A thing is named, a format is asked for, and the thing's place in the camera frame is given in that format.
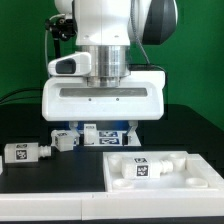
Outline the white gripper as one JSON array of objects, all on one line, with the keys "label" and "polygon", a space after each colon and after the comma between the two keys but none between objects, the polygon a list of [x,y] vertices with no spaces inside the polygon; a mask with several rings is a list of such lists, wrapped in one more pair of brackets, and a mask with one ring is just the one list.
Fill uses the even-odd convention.
[{"label": "white gripper", "polygon": [[[117,88],[91,88],[81,77],[54,77],[43,90],[42,115],[47,121],[70,121],[77,145],[77,121],[158,120],[164,113],[163,71],[132,71]],[[137,144],[137,121],[129,121],[123,144]]]}]

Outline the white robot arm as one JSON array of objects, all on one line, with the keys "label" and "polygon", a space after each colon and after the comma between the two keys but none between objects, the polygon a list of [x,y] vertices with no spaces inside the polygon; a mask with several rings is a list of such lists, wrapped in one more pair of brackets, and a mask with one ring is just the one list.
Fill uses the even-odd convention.
[{"label": "white robot arm", "polygon": [[52,132],[52,145],[68,151],[84,146],[138,146],[140,120],[164,113],[165,72],[151,64],[131,65],[131,43],[166,41],[175,31],[175,0],[54,0],[56,39],[76,38],[78,50],[47,64],[42,114],[67,121]]}]

